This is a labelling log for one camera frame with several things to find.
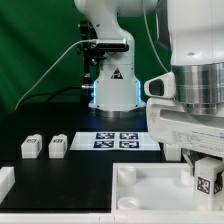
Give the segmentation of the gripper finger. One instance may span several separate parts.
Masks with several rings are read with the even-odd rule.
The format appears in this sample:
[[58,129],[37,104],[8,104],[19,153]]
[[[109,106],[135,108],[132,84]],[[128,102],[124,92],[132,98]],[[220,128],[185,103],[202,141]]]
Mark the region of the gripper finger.
[[217,178],[215,181],[215,185],[214,185],[214,193],[217,194],[218,192],[220,192],[223,188],[223,177],[222,177],[223,172],[219,172],[217,174]]

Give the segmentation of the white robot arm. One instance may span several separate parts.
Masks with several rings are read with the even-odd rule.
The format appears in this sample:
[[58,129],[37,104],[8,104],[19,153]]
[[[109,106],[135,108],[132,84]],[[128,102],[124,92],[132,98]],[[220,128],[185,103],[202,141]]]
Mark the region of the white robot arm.
[[[104,115],[146,108],[150,136],[224,158],[224,0],[74,0],[96,31],[101,57],[89,107]],[[135,41],[119,16],[158,8],[157,31],[171,47],[171,69],[147,81],[142,102],[134,74]]]

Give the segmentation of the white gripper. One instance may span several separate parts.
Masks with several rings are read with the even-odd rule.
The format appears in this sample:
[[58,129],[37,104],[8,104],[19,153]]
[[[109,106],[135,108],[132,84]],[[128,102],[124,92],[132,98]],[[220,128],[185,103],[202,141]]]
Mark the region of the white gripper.
[[182,155],[191,175],[199,160],[197,152],[224,158],[224,117],[191,115],[180,103],[162,98],[148,100],[146,117],[155,141],[185,148]]

